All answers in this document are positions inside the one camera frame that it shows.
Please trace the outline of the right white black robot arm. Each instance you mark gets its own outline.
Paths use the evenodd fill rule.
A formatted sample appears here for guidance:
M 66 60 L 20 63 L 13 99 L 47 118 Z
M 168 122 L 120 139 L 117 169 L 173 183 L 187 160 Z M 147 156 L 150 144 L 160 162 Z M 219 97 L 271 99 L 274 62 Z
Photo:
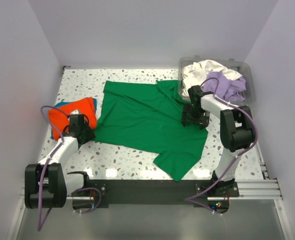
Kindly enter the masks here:
M 251 109 L 229 103 L 211 91 L 202 91 L 199 85 L 188 90 L 190 103 L 183 106 L 181 123 L 188 122 L 206 128 L 210 115 L 219 119 L 220 141 L 223 152 L 212 179 L 220 184 L 230 183 L 235 179 L 235 172 L 241 155 L 254 147 L 257 142 L 257 128 L 254 124 Z

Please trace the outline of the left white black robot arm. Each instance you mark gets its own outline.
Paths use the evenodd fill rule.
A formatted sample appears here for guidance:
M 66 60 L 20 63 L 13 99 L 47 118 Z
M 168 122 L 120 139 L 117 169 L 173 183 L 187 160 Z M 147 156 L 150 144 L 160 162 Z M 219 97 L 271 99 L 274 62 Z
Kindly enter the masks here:
M 75 191 L 85 188 L 90 180 L 86 171 L 66 171 L 64 167 L 80 147 L 95 138 L 84 114 L 70 115 L 63 128 L 63 139 L 36 164 L 24 172 L 24 203 L 28 209 L 62 208 Z

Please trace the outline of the green t shirt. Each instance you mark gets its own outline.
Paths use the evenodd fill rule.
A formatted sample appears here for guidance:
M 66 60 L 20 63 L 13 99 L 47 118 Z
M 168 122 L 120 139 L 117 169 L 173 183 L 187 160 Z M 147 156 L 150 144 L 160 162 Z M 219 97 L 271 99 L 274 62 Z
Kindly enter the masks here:
M 153 163 L 178 182 L 201 159 L 208 131 L 181 122 L 184 103 L 175 80 L 107 81 L 95 141 L 156 153 Z

